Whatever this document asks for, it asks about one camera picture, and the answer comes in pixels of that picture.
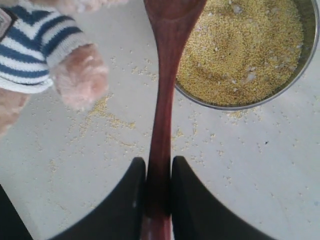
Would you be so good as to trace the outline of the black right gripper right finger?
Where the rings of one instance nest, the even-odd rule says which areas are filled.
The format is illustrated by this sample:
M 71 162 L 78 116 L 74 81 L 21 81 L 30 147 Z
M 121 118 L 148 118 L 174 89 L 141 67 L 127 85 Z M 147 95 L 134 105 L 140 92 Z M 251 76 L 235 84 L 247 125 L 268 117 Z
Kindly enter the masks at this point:
M 269 240 L 218 201 L 183 156 L 172 162 L 170 210 L 176 240 Z

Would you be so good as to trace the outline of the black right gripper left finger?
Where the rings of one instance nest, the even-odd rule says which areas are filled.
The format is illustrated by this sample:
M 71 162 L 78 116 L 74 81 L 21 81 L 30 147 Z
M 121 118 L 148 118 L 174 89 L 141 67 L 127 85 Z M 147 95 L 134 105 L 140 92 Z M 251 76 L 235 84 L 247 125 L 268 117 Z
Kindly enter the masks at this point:
M 54 240 L 139 240 L 146 164 L 135 157 L 113 191 L 88 215 Z

